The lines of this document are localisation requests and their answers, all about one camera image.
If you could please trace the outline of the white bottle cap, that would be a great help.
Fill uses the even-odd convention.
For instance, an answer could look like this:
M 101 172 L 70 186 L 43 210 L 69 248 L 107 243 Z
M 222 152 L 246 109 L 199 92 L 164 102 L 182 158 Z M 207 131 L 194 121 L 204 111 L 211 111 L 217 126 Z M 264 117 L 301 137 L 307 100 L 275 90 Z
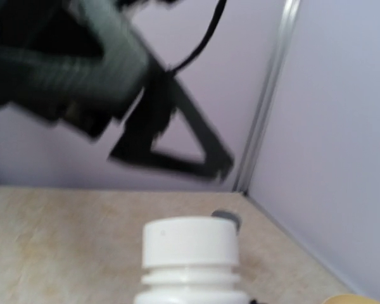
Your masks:
M 239 265 L 233 221 L 217 217 L 173 217 L 147 223 L 142 231 L 142 266 Z

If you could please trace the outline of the small white pill bottle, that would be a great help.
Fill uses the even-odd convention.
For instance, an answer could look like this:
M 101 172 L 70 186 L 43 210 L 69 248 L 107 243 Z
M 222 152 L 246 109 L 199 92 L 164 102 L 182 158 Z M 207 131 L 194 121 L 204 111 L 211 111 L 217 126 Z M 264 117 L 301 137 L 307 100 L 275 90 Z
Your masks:
M 183 266 L 150 269 L 134 303 L 249 303 L 231 266 Z

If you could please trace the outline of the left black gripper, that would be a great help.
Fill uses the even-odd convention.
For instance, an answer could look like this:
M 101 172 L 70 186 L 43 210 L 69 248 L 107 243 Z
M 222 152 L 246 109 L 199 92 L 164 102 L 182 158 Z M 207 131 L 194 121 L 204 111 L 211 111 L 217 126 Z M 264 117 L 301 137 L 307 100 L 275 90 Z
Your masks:
M 214 35 L 200 58 L 181 73 L 180 82 L 193 97 L 196 106 L 221 138 L 224 147 L 236 155 L 236 98 L 232 88 L 235 68 L 230 58 L 236 48 L 232 39 Z M 138 96 L 122 101 L 117 108 L 104 108 L 72 99 L 47 99 L 47 109 L 54 115 L 49 125 L 65 124 L 90 139 L 98 139 L 113 120 L 122 121 Z M 172 117 L 164 135 L 155 142 L 158 152 L 172 153 L 196 162 L 206 156 L 201 144 L 181 111 Z M 205 180 L 190 175 L 125 165 L 110 160 L 107 163 L 109 184 L 203 184 Z

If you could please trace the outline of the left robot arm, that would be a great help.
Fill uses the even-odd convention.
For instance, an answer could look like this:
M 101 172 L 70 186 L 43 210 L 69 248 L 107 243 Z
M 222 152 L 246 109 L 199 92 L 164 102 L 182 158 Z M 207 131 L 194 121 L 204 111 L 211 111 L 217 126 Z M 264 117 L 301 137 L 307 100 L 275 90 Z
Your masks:
M 134 1 L 0 1 L 0 107 L 8 103 L 97 139 L 124 121 L 112 160 L 223 181 L 234 159 L 177 80 L 209 43 L 225 1 L 201 42 L 165 68 L 125 14 Z M 202 161 L 154 149 L 181 112 L 201 146 Z

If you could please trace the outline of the orange pill bottle grey cap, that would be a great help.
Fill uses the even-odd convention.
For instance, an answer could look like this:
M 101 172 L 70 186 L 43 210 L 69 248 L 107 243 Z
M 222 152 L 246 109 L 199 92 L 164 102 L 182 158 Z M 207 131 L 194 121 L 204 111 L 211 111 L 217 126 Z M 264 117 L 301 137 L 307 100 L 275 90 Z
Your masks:
M 215 210 L 211 214 L 212 217 L 218 218 L 218 219 L 224 219 L 231 221 L 235 227 L 236 227 L 236 233 L 239 234 L 242 226 L 242 218 L 229 210 Z

